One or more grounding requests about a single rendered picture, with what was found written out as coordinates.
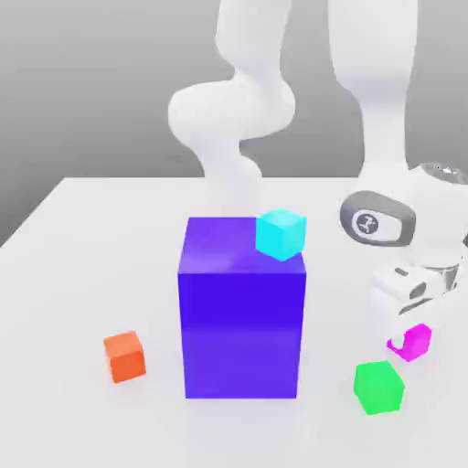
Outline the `small magenta cube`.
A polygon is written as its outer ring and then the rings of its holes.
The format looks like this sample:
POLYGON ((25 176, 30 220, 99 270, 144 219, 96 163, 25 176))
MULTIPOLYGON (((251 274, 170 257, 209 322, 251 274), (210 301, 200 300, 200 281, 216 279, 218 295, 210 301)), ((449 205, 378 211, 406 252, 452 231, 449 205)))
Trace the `small magenta cube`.
POLYGON ((406 362, 411 362, 428 352, 431 336, 432 330, 427 325, 418 324, 405 332, 400 348, 392 340, 387 341, 387 348, 406 362))

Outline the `small cyan cube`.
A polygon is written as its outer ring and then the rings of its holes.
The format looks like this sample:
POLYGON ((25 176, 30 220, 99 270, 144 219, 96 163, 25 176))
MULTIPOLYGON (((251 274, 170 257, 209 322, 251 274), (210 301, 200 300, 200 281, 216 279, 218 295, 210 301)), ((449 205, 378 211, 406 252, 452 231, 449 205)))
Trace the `small cyan cube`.
POLYGON ((256 250, 278 261, 287 261, 303 251, 306 230, 305 216, 274 209, 256 218, 256 250))

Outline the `small orange cube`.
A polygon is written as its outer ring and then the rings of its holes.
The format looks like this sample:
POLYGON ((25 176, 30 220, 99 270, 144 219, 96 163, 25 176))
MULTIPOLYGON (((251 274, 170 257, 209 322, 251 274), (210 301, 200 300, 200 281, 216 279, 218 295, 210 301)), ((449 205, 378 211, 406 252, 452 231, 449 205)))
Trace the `small orange cube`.
POLYGON ((146 374, 144 349, 134 331, 106 337, 103 345, 114 384, 146 374))

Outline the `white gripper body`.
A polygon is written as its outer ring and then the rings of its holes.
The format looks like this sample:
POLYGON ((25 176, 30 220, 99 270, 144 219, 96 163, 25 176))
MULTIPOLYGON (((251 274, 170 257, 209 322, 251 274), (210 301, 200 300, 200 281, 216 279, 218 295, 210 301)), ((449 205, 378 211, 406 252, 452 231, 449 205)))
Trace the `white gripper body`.
POLYGON ((435 299, 401 301, 374 288, 370 294, 368 312, 375 332, 384 343, 389 339, 401 342, 406 331, 412 327, 438 322, 438 301, 435 299))

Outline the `large purple box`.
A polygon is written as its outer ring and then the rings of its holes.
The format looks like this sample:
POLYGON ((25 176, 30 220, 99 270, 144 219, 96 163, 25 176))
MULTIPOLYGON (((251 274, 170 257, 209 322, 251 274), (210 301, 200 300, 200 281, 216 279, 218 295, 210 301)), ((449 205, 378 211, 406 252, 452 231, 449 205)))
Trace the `large purple box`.
POLYGON ((191 217, 177 272, 185 395, 294 399, 306 269, 255 247, 254 218, 191 217))

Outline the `small green cube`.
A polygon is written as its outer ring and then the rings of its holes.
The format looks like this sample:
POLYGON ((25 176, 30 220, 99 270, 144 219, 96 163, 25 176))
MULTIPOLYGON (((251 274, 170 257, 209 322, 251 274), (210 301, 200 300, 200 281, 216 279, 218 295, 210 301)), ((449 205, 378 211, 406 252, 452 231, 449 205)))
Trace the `small green cube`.
POLYGON ((387 360, 362 363, 356 366, 354 393, 367 415, 400 409, 405 384, 387 360))

